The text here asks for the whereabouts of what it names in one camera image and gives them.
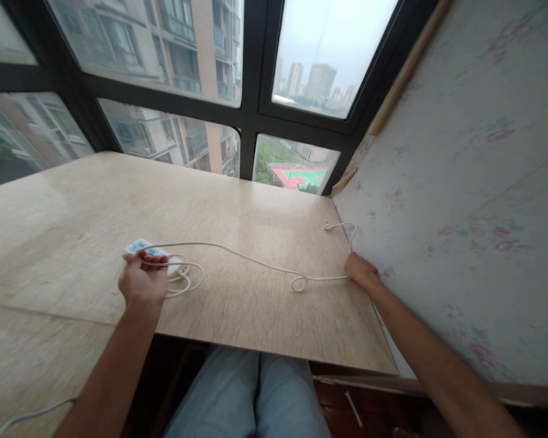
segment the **hand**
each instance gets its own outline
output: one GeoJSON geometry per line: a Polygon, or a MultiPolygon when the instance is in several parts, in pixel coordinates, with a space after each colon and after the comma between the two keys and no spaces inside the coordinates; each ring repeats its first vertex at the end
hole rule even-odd
{"type": "Polygon", "coordinates": [[[371,263],[359,257],[356,252],[352,252],[345,262],[345,272],[362,288],[366,289],[380,282],[378,269],[371,263]]]}
{"type": "Polygon", "coordinates": [[[166,263],[169,259],[163,255],[152,256],[145,252],[139,255],[124,254],[126,266],[118,280],[118,288],[126,300],[126,308],[133,302],[150,302],[162,306],[168,286],[166,266],[150,266],[142,260],[151,263],[166,263]]]}

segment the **wooden board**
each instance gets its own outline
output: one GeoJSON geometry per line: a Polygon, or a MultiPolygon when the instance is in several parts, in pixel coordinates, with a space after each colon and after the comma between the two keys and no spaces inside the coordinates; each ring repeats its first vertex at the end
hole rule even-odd
{"type": "MultiPolygon", "coordinates": [[[[99,153],[0,186],[0,304],[115,324],[122,249],[216,242],[312,276],[343,275],[345,233],[332,200],[99,153]]],[[[179,247],[205,283],[165,302],[169,335],[396,374],[369,298],[348,280],[311,282],[219,248],[179,247]]],[[[193,272],[192,278],[198,277],[193,272]]]]}
{"type": "MultiPolygon", "coordinates": [[[[76,397],[112,330],[109,325],[0,308],[0,427],[76,397]]],[[[17,423],[4,438],[51,436],[70,407],[17,423]]]]}

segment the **glass pane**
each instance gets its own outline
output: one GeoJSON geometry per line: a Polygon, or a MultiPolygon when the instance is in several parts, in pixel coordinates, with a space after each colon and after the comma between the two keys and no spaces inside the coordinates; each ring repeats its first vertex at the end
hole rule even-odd
{"type": "Polygon", "coordinates": [[[0,62],[36,64],[37,60],[0,4],[0,62]]]}
{"type": "Polygon", "coordinates": [[[239,178],[235,129],[99,99],[126,154],[239,178]]]}
{"type": "Polygon", "coordinates": [[[341,152],[258,134],[252,180],[320,195],[341,152]]]}
{"type": "Polygon", "coordinates": [[[397,0],[286,0],[272,102],[346,119],[397,0]]]}
{"type": "Polygon", "coordinates": [[[0,184],[93,153],[55,93],[0,93],[0,184]]]}
{"type": "Polygon", "coordinates": [[[243,0],[49,0],[89,73],[238,108],[243,0]]]}

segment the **forearm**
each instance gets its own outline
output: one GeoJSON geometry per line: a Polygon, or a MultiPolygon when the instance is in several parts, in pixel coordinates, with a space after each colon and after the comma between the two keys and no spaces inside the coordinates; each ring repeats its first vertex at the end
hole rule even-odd
{"type": "Polygon", "coordinates": [[[127,307],[55,438],[120,436],[160,310],[148,302],[127,307]]]}
{"type": "Polygon", "coordinates": [[[525,437],[475,372],[383,284],[366,292],[396,346],[459,437],[525,437]]]}

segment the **basketball court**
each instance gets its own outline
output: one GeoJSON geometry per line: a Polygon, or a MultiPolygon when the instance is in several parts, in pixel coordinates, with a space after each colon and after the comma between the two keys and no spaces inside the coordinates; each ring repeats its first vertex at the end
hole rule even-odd
{"type": "Polygon", "coordinates": [[[282,169],[273,167],[272,171],[287,189],[298,190],[305,189],[312,184],[316,188],[321,186],[327,173],[327,167],[294,167],[291,169],[282,169]]]}

